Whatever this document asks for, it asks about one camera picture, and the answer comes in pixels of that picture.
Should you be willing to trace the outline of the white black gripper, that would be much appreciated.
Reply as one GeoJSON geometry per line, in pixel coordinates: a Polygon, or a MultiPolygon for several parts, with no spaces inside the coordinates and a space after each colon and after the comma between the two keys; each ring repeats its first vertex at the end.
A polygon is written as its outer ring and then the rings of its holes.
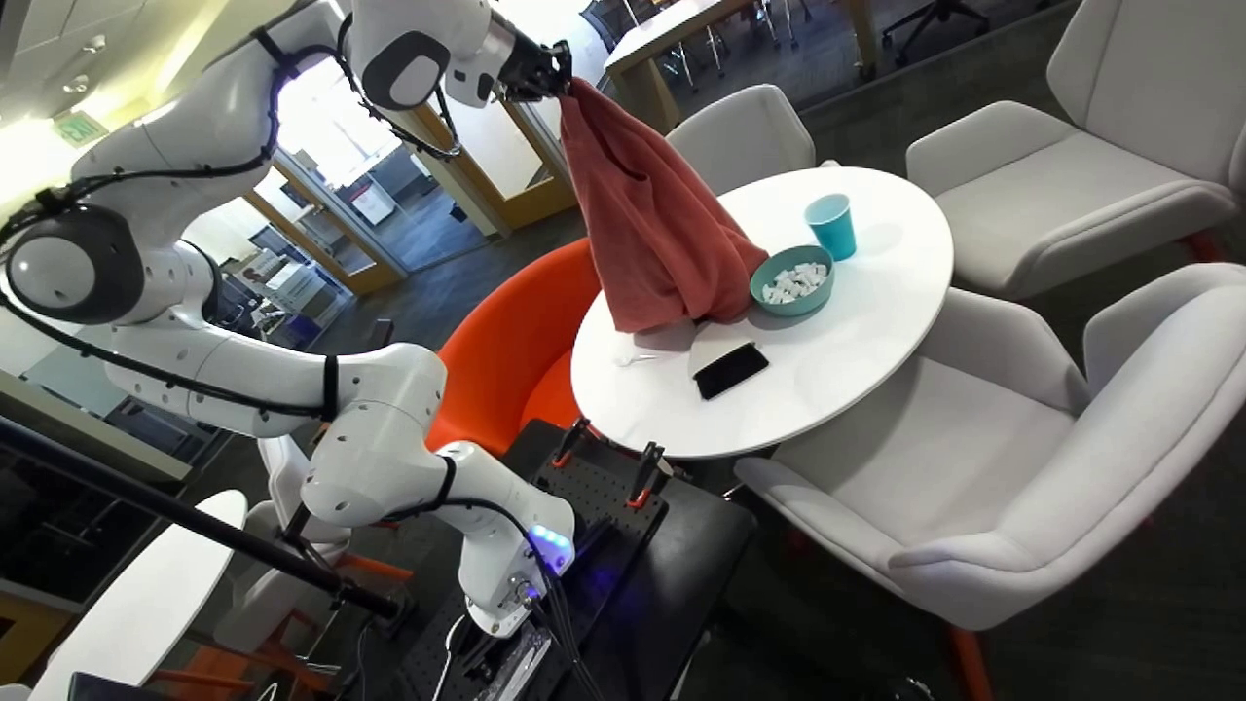
{"type": "Polygon", "coordinates": [[[515,40],[502,68],[490,74],[490,90],[510,101],[562,98],[571,83],[571,47],[515,40]]]}

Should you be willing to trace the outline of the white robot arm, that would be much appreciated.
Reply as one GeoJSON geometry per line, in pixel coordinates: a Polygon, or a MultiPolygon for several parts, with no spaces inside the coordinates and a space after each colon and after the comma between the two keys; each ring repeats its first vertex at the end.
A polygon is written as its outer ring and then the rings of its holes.
{"type": "Polygon", "coordinates": [[[5,222],[6,300],[164,414],[253,440],[318,426],[295,517],[332,530],[445,517],[469,623],[504,638],[575,560],[571,505],[469,440],[429,440],[449,388],[434,349],[295,345],[228,300],[228,274],[192,236],[268,178],[281,90],[323,57],[382,116],[438,94],[540,101],[571,83],[571,50],[520,34],[490,0],[295,0],[5,222]]]}

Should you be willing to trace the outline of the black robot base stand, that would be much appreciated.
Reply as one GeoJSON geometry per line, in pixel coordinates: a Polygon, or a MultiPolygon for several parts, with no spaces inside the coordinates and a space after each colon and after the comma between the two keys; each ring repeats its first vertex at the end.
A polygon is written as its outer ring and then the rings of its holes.
{"type": "MultiPolygon", "coordinates": [[[[643,470],[634,451],[529,422],[504,464],[563,495],[580,516],[575,565],[562,577],[571,616],[563,647],[540,658],[515,701],[669,701],[702,632],[729,590],[755,517],[685,481],[669,481],[639,512],[628,505],[643,470]]],[[[464,610],[455,583],[458,532],[420,517],[412,525],[410,616],[377,638],[373,701],[484,701],[515,644],[480,636],[480,658],[445,667],[445,632],[464,610]]]]}

